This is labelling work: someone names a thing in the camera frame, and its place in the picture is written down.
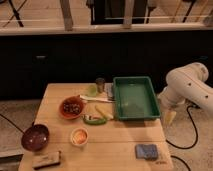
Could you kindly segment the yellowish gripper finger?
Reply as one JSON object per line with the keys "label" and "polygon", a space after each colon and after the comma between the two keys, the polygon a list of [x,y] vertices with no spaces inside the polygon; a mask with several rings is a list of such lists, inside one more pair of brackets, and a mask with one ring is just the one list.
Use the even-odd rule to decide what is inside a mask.
{"label": "yellowish gripper finger", "polygon": [[176,111],[168,110],[164,115],[164,123],[170,125],[176,116]]}

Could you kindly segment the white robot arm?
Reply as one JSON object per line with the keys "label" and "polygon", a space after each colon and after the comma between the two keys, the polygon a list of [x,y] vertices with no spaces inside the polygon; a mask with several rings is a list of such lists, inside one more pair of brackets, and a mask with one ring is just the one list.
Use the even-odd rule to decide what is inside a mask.
{"label": "white robot arm", "polygon": [[205,81],[209,77],[207,67],[194,62],[169,71],[166,75],[167,86],[158,95],[161,119],[164,125],[170,125],[177,112],[175,108],[189,100],[208,114],[213,114],[213,87]]}

